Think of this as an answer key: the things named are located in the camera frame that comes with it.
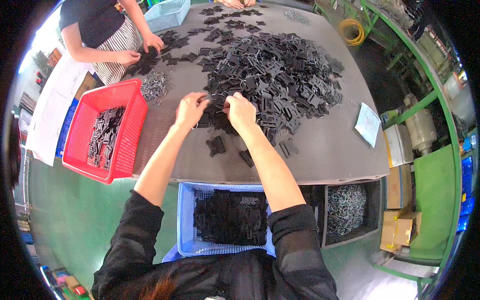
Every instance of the striped apron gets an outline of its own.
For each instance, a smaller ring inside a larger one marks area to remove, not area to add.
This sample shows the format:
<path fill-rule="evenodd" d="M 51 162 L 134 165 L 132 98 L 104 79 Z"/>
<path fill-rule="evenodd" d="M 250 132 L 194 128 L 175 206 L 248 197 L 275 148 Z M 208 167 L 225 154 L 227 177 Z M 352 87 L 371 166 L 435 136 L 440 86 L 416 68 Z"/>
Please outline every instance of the striped apron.
<path fill-rule="evenodd" d="M 142 45 L 142 39 L 137 28 L 128 17 L 122 26 L 97 49 L 104 51 L 132 50 L 137 52 Z M 105 84 L 116 84 L 125 75 L 127 67 L 118 62 L 94 62 L 92 63 L 95 72 Z"/>

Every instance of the black t-shirt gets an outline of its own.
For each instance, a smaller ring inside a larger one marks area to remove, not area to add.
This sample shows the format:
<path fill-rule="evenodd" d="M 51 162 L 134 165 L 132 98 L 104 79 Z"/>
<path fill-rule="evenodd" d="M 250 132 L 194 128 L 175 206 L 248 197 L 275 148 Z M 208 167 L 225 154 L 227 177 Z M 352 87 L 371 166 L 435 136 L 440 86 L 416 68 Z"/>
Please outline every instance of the black t-shirt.
<path fill-rule="evenodd" d="M 263 249 L 253 249 L 153 264 L 163 215 L 160 207 L 132 192 L 103 265 L 94 274 L 95 299 L 139 299 L 145 287 L 169 277 L 175 284 L 172 300 L 203 300 L 208 296 L 338 300 L 335 281 L 320 252 L 318 228 L 309 205 L 289 207 L 268 217 L 276 258 Z"/>
<path fill-rule="evenodd" d="M 60 9 L 60 31 L 78 22 L 82 42 L 97 48 L 125 21 L 125 16 L 115 8 L 116 3 L 117 0 L 65 0 Z"/>

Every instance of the gray table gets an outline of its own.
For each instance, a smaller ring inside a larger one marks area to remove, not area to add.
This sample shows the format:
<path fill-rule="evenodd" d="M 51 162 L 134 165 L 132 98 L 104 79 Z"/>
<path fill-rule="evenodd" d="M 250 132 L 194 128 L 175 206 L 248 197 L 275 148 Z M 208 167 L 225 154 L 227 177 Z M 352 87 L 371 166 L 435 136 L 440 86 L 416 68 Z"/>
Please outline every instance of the gray table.
<path fill-rule="evenodd" d="M 202 23 L 207 16 L 199 12 L 215 4 L 192 5 L 183 25 L 173 28 L 185 36 L 192 28 L 205 27 Z M 358 66 L 350 55 L 347 47 L 335 30 L 324 17 L 319 15 L 288 8 L 309 18 L 311 25 L 289 21 L 282 17 L 285 7 L 267 4 L 268 8 L 256 5 L 254 8 L 264 15 L 242 16 L 232 18 L 242 20 L 246 24 L 256 24 L 255 21 L 264 21 L 266 26 L 260 26 L 263 32 L 273 34 L 295 32 L 302 38 L 314 41 L 325 48 L 327 53 L 340 60 L 345 71 L 340 80 L 342 85 L 343 104 L 333 107 L 330 115 L 322 119 L 301 119 L 302 127 L 294 135 L 276 137 L 275 149 L 284 158 L 278 143 L 293 137 L 300 153 L 285 159 L 298 184 L 333 184 L 361 179 L 376 179 L 389 173 L 387 152 L 384 136 L 381 130 L 377 134 L 376 147 L 369 146 L 354 130 L 357 114 L 360 107 L 347 105 L 347 101 L 365 102 L 376 111 L 370 91 L 363 79 Z M 234 12 L 234 9 L 224 7 L 221 13 Z M 227 30 L 224 23 L 215 24 Z M 250 35 L 246 30 L 233 29 L 235 36 Z M 203 39 L 208 33 L 191 36 L 189 45 L 171 51 L 173 57 L 180 57 L 190 52 L 198 53 L 200 47 L 218 47 L 216 42 L 206 42 Z M 189 92 L 202 91 L 206 84 L 202 67 L 190 62 L 179 62 L 178 65 L 166 66 L 167 62 L 159 65 L 170 75 L 168 93 L 162 99 L 160 107 L 148 103 L 148 113 L 138 143 L 133 177 L 138 177 L 145 167 L 148 159 L 168 132 L 175 120 L 175 112 L 179 101 Z M 207 134 L 212 129 L 197 129 L 185 139 L 171 180 L 173 181 L 201 181 L 211 183 L 260 183 L 255 167 L 249 168 L 239 156 L 240 150 L 246 150 L 245 143 L 240 137 L 229 136 L 224 131 L 215 131 Z M 209 149 L 205 141 L 217 135 L 225 139 L 227 152 L 209 156 Z"/>

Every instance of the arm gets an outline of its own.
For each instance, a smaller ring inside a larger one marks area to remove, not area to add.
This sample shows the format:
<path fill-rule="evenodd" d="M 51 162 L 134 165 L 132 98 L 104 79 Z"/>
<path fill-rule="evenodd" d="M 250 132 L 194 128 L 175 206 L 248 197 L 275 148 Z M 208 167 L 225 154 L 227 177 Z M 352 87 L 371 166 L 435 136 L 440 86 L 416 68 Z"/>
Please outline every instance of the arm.
<path fill-rule="evenodd" d="M 75 61 L 81 62 L 119 62 L 126 66 L 136 63 L 140 54 L 135 51 L 103 51 L 82 46 L 78 23 L 71 24 L 61 31 L 65 47 Z"/>
<path fill-rule="evenodd" d="M 148 53 L 148 46 L 153 46 L 160 52 L 163 48 L 163 41 L 158 36 L 154 35 L 150 28 L 148 28 L 147 21 L 145 20 L 144 13 L 138 6 L 135 0 L 119 0 L 119 3 L 127 11 L 127 14 L 132 19 L 133 24 L 137 27 L 140 35 L 144 40 L 144 50 Z"/>
<path fill-rule="evenodd" d="M 92 293 L 105 298 L 121 284 L 150 270 L 160 231 L 163 203 L 175 158 L 190 129 L 200 120 L 208 100 L 190 93 L 180 101 L 177 119 L 142 171 L 115 231 L 100 270 L 94 273 Z"/>
<path fill-rule="evenodd" d="M 336 285 L 326 269 L 312 209 L 283 159 L 255 124 L 255 107 L 240 93 L 228 96 L 224 112 L 245 141 L 272 209 L 274 278 L 285 299 L 333 299 Z"/>
<path fill-rule="evenodd" d="M 134 190 L 153 205 L 161 206 L 180 146 L 202 117 L 208 100 L 206 93 L 190 93 L 180 101 L 177 120 L 148 161 Z"/>
<path fill-rule="evenodd" d="M 292 173 L 255 123 L 255 107 L 240 93 L 228 96 L 224 112 L 237 130 L 257 166 L 272 212 L 305 204 Z"/>

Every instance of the red plastic basket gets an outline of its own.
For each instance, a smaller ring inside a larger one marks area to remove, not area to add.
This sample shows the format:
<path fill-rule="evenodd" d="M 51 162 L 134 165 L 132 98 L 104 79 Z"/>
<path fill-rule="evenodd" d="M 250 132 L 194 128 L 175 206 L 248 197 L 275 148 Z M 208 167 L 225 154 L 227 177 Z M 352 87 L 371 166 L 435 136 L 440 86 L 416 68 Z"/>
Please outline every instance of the red plastic basket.
<path fill-rule="evenodd" d="M 147 104 L 138 79 L 103 86 L 83 94 L 68 131 L 62 163 L 67 168 L 105 184 L 115 178 L 131 177 L 138 138 L 147 113 Z M 113 148 L 110 170 L 104 170 L 104 147 L 100 151 L 99 167 L 87 160 L 88 143 L 92 138 L 95 119 L 109 108 L 126 107 Z"/>

